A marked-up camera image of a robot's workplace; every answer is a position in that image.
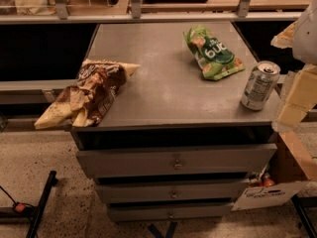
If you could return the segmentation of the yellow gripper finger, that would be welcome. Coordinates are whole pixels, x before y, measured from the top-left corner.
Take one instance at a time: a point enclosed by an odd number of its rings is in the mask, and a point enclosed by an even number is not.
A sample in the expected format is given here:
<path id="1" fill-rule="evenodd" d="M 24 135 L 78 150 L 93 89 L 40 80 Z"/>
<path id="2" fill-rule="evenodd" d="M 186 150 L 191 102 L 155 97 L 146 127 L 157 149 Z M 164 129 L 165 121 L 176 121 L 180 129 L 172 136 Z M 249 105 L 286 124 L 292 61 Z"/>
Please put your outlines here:
<path id="1" fill-rule="evenodd" d="M 282 32 L 274 36 L 270 44 L 279 49 L 291 48 L 295 26 L 296 22 L 291 23 Z"/>

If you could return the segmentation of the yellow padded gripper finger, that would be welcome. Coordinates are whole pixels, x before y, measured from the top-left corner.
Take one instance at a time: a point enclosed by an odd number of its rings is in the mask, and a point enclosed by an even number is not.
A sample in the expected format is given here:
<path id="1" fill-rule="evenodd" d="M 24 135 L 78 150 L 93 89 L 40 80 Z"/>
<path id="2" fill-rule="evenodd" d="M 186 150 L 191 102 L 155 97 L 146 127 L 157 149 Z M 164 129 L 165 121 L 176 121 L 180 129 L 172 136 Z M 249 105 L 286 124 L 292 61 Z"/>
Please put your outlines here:
<path id="1" fill-rule="evenodd" d="M 290 71 L 282 85 L 272 129 L 275 132 L 293 130 L 316 104 L 317 65 L 306 64 L 299 72 Z"/>

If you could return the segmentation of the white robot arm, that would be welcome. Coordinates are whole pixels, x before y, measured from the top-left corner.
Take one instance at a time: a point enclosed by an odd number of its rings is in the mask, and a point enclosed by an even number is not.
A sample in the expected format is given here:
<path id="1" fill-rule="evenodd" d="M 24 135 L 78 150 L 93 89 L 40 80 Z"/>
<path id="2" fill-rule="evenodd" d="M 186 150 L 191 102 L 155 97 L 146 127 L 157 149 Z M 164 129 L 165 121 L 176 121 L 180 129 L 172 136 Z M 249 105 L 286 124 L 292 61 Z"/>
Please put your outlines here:
<path id="1" fill-rule="evenodd" d="M 295 59 L 304 62 L 304 68 L 290 72 L 280 93 L 280 102 L 272 122 L 275 132 L 287 132 L 297 127 L 317 104 L 317 1 L 314 0 L 270 44 L 276 48 L 292 48 Z"/>

